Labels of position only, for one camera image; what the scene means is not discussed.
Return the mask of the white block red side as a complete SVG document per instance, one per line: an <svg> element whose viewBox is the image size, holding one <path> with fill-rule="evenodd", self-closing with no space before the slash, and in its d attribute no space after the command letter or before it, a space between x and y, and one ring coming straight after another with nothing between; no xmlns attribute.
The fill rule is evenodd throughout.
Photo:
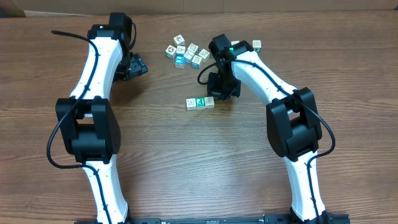
<svg viewBox="0 0 398 224"><path fill-rule="evenodd" d="M205 100L205 108L206 109L215 107L215 101L212 96L204 97L204 100Z"/></svg>

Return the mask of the white block green side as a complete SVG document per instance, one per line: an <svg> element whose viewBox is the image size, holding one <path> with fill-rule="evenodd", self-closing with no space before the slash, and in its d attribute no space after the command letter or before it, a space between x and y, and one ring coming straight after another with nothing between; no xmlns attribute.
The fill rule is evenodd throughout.
<svg viewBox="0 0 398 224"><path fill-rule="evenodd" d="M204 97L196 98L195 102L196 102L196 107L197 107L198 110L203 110L203 109L206 108L205 98Z"/></svg>

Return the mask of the white block butterfly picture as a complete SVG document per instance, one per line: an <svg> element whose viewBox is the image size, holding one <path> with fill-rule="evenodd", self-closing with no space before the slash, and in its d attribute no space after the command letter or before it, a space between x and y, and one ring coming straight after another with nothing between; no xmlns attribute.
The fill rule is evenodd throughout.
<svg viewBox="0 0 398 224"><path fill-rule="evenodd" d="M197 104L195 98L188 98L186 99L186 106L187 110L196 110Z"/></svg>

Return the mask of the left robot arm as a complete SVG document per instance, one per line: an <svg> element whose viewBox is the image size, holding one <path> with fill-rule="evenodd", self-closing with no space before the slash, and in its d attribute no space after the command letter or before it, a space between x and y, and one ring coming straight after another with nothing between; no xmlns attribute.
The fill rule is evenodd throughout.
<svg viewBox="0 0 398 224"><path fill-rule="evenodd" d="M112 12L107 24L72 37L88 42L88 57L75 89L56 102L58 123L47 143L47 159L59 169L85 171L97 209L93 223L130 223L117 170L121 131L109 96L114 82L148 71L132 52L136 25L125 13Z"/></svg>

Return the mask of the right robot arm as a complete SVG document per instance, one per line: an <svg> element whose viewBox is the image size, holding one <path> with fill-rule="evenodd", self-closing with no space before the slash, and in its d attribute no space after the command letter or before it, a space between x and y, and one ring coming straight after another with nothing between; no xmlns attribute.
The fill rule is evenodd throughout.
<svg viewBox="0 0 398 224"><path fill-rule="evenodd" d="M330 127L318 114L312 91L279 78L245 40L232 44L221 34L208 48L218 71L205 82L207 94L217 100L238 97L244 83L266 106L267 138L284 159L292 190L289 222L334 223L336 217L322 202L316 169L322 128Z"/></svg>

